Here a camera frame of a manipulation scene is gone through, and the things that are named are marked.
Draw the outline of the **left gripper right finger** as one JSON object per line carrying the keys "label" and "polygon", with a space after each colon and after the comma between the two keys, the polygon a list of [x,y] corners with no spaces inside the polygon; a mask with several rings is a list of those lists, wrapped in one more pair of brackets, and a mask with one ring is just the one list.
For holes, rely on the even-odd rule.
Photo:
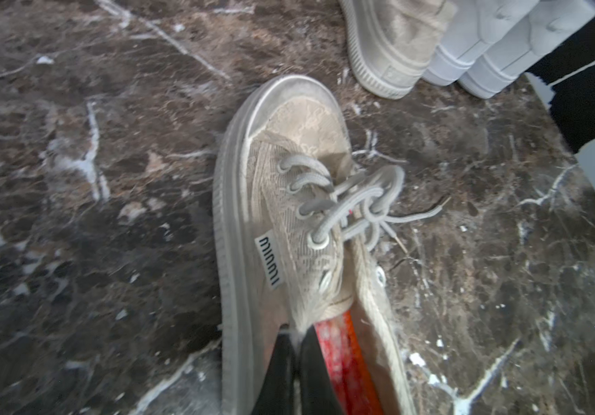
{"label": "left gripper right finger", "polygon": [[298,355],[301,413],[304,415],[344,415],[329,378],[316,328],[311,326],[301,342]]}

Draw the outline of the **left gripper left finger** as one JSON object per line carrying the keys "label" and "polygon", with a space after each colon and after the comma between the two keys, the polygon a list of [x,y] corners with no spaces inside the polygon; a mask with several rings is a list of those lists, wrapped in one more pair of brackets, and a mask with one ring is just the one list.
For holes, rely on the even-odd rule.
{"label": "left gripper left finger", "polygon": [[296,351],[291,330],[283,325],[278,330],[269,366],[252,415],[291,415],[294,413],[293,381]]}

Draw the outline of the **red orange insole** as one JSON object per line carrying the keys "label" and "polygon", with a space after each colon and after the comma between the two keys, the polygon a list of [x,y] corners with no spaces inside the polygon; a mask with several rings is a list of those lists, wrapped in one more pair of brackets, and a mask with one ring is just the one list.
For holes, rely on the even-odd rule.
{"label": "red orange insole", "polygon": [[345,414],[383,414],[355,333],[351,312],[316,324],[330,382]]}

